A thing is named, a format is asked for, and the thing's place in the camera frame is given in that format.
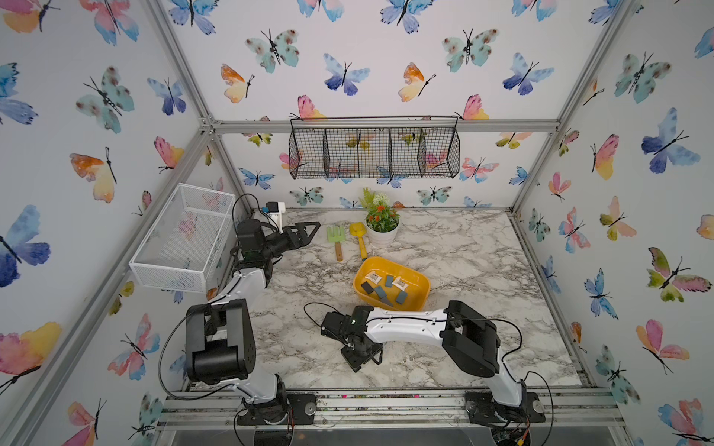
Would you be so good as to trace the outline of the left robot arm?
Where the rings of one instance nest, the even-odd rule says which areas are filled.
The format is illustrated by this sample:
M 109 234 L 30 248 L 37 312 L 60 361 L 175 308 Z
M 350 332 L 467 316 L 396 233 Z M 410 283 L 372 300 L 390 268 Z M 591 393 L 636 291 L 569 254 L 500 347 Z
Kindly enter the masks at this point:
M 239 223 L 232 278 L 185 319 L 185 371 L 193 384 L 232 390 L 253 404 L 286 405 L 279 375 L 258 365 L 249 310 L 273 278 L 273 267 L 287 251 L 310 245 L 321 224 L 299 222 L 281 230 L 258 219 Z

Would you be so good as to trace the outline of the white eraser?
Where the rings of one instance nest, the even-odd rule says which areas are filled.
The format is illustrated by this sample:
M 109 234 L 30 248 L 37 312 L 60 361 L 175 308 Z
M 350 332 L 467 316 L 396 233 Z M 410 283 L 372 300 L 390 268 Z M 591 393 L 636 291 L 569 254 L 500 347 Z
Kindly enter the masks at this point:
M 401 277 L 397 277 L 396 279 L 394 279 L 392 285 L 402 291 L 405 291 L 408 288 L 408 283 L 405 282 Z
M 370 273 L 368 273 L 364 277 L 364 279 L 366 280 L 366 282 L 370 282 L 370 284 L 374 286 L 380 286 L 383 281 L 383 277 L 377 274 L 375 271 L 370 271 Z

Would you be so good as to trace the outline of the dark grey eraser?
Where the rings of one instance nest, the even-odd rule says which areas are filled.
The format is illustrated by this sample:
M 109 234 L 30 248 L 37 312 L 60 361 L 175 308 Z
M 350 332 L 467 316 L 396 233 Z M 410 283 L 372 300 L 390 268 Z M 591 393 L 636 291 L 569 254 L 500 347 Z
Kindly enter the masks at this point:
M 363 282 L 361 284 L 361 287 L 364 290 L 364 292 L 366 293 L 366 295 L 371 295 L 375 292 L 375 289 L 369 282 Z

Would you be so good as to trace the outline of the yellow plastic storage box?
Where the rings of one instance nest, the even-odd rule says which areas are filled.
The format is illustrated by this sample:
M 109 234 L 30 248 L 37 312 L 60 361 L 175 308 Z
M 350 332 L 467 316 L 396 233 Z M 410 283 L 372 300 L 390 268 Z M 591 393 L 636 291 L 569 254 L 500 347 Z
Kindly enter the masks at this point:
M 418 271 L 372 256 L 356 273 L 353 289 L 362 301 L 373 307 L 422 311 L 431 291 L 431 282 Z

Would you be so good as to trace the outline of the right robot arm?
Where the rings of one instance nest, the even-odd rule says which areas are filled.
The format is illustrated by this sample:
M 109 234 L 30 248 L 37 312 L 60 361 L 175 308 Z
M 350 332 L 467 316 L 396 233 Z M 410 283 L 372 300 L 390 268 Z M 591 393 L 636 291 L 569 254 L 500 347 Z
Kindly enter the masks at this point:
M 526 386 L 505 362 L 498 327 L 462 301 L 422 312 L 372 306 L 357 306 L 350 315 L 332 310 L 319 327 L 322 336 L 340 342 L 341 355 L 354 372 L 368 362 L 381 364 L 386 343 L 440 347 L 459 370 L 485 380 L 497 405 L 524 405 Z

